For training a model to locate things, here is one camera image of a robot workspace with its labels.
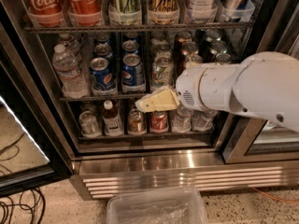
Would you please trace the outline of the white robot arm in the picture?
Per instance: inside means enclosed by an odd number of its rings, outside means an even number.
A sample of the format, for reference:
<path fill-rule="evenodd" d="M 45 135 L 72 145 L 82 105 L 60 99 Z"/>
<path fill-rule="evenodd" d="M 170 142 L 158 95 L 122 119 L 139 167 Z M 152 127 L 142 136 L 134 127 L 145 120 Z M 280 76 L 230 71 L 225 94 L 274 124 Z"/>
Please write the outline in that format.
<path fill-rule="evenodd" d="M 135 102 L 141 112 L 218 110 L 270 120 L 299 132 L 299 60 L 266 51 L 241 63 L 200 63 L 178 76 L 174 88 L 162 86 Z"/>

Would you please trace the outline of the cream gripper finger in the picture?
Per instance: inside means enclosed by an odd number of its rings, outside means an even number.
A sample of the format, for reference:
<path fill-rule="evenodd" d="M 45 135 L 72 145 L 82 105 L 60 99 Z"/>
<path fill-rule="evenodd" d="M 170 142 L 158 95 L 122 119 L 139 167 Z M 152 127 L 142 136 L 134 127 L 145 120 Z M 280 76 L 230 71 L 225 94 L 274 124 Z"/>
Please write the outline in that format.
<path fill-rule="evenodd" d="M 154 111 L 175 110 L 179 106 L 177 93 L 170 87 L 161 87 L 135 102 L 136 108 L 149 113 Z"/>

